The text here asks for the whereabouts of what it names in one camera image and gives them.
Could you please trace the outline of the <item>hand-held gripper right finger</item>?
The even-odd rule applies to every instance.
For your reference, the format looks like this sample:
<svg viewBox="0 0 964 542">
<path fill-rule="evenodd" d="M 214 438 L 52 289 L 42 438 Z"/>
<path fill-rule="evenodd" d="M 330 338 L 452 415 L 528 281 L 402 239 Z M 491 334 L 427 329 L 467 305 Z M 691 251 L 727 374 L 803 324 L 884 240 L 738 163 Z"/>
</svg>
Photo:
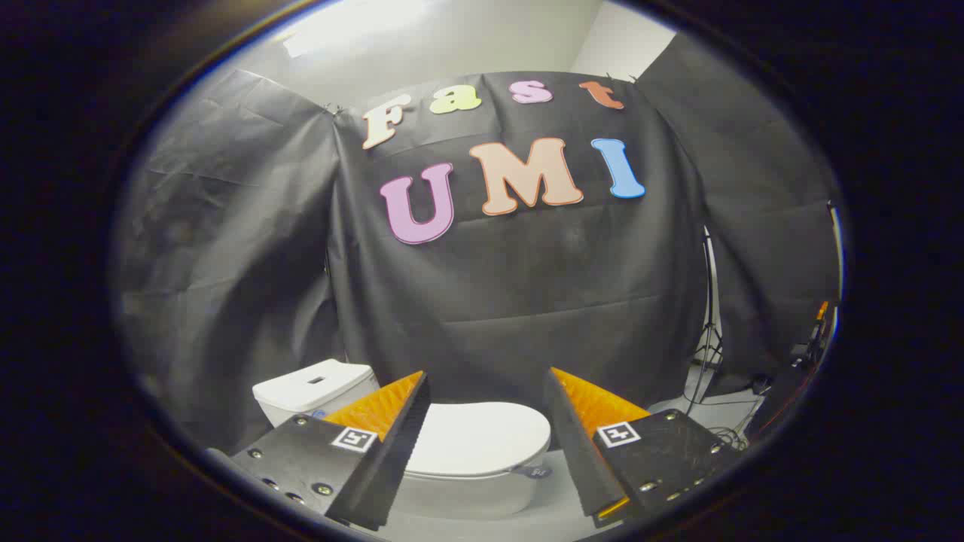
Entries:
<svg viewBox="0 0 964 542">
<path fill-rule="evenodd" d="M 650 413 L 559 368 L 545 408 L 581 508 L 598 527 L 664 514 L 734 465 L 743 450 L 678 409 Z"/>
</svg>

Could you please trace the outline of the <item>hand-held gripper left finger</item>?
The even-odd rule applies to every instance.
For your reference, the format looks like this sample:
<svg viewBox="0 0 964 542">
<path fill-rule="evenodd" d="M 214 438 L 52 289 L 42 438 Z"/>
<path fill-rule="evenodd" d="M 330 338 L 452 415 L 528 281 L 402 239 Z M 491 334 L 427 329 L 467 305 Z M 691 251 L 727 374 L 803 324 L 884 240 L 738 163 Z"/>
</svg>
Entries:
<svg viewBox="0 0 964 542">
<path fill-rule="evenodd" d="M 226 466 L 300 515 L 378 531 L 430 404 L 429 379 L 417 371 L 323 418 L 292 416 Z"/>
</svg>

